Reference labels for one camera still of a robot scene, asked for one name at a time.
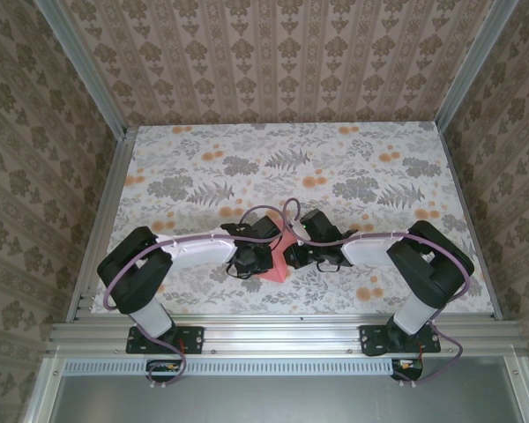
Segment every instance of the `table surface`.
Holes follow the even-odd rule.
[[[236,222],[251,206],[319,208],[341,232],[407,230],[425,219],[474,262],[467,295],[445,312],[492,313],[481,263],[447,157],[432,122],[154,126],[138,131],[109,248],[137,226],[194,234]],[[264,213],[251,213],[249,223]],[[93,312],[101,305],[99,283]],[[410,293],[393,266],[338,273],[292,270],[284,283],[228,277],[203,265],[167,275],[159,290],[171,313],[393,313]]]

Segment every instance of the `robotic arm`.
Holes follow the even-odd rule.
[[[353,237],[356,231],[342,234],[321,211],[314,210],[292,222],[290,231],[300,236],[284,251],[284,258],[295,269],[315,264],[327,271],[327,263],[336,266],[336,271],[361,264],[395,265],[411,288],[410,296],[386,325],[359,328],[363,353],[416,353],[421,343],[426,352],[440,351],[426,323],[455,296],[465,282],[463,274],[472,274],[474,267],[431,224],[418,221],[400,236]],[[172,344],[177,328],[155,297],[164,277],[199,264],[228,263],[229,275],[249,278],[273,267],[270,240],[279,236],[280,230],[268,217],[252,226],[224,224],[210,233],[177,237],[156,235],[142,226],[101,262],[98,273],[106,287],[112,285],[110,295],[122,314],[130,315],[150,337]],[[161,242],[167,245],[157,248]],[[151,250],[143,260],[113,285],[123,267],[147,249]]]

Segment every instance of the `pink object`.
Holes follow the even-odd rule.
[[[284,226],[282,219],[276,219],[274,220],[274,223],[280,229],[282,229],[282,227]],[[276,245],[276,241],[274,241],[271,244],[271,246],[274,248],[274,251],[272,252],[273,267],[269,271],[262,273],[258,276],[262,279],[271,280],[272,282],[279,282],[279,283],[284,282],[288,274],[288,265],[286,264],[286,260],[284,259],[283,253],[284,253],[284,250],[288,248],[288,246],[294,244],[295,242],[296,242],[296,239],[288,231],[286,231],[284,235],[282,235],[280,244],[276,248],[274,248]]]

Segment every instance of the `gray leaf pattern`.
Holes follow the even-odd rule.
[[[302,201],[302,212],[320,208],[341,231],[401,231],[418,219],[430,221],[476,266],[469,295],[447,311],[491,310],[433,123],[142,127],[109,249],[137,226],[147,225],[156,234],[195,234],[239,221],[259,204],[281,207],[289,197]],[[265,212],[253,211],[247,221],[254,223]],[[272,211],[269,215],[276,219]],[[10,241],[3,238],[0,234],[0,244]],[[37,258],[31,264],[41,271],[46,265]],[[162,304],[187,314],[390,313],[409,294],[390,266],[363,265],[332,274],[310,266],[291,270],[283,283],[235,279],[225,268],[203,265],[167,275],[160,288]],[[73,283],[68,271],[56,278],[59,286]],[[95,312],[105,312],[103,291],[100,284]]]

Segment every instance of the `black mounting bracket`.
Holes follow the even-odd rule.
[[[392,342],[388,336],[388,326],[385,324],[359,326],[359,334],[362,353],[369,357],[376,357],[387,353],[415,354],[420,352],[420,347],[424,353],[441,352],[439,337],[428,324],[424,325],[417,334],[411,337],[400,348],[392,346]]]
[[[204,346],[204,328],[177,326],[171,345],[184,354],[201,354]],[[145,338],[136,326],[130,328],[125,351],[128,354],[172,354],[167,347]]]

